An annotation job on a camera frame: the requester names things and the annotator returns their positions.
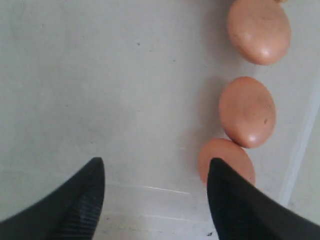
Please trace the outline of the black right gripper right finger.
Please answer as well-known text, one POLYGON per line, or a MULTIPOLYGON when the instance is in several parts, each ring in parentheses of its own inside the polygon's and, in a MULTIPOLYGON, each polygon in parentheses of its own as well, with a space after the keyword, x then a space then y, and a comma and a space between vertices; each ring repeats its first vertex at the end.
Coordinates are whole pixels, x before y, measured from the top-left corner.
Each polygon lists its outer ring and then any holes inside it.
POLYGON ((319 225, 278 204, 223 159, 213 158, 207 198, 220 240, 318 240, 319 225))

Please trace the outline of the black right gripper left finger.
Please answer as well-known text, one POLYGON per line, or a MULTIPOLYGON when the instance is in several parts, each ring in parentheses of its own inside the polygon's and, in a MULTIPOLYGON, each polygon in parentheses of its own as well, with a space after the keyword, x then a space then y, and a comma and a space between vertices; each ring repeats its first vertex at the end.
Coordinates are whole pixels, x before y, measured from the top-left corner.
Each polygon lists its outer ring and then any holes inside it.
POLYGON ((2 240, 91 240, 105 198, 105 167, 94 157, 52 193, 0 223, 2 240))

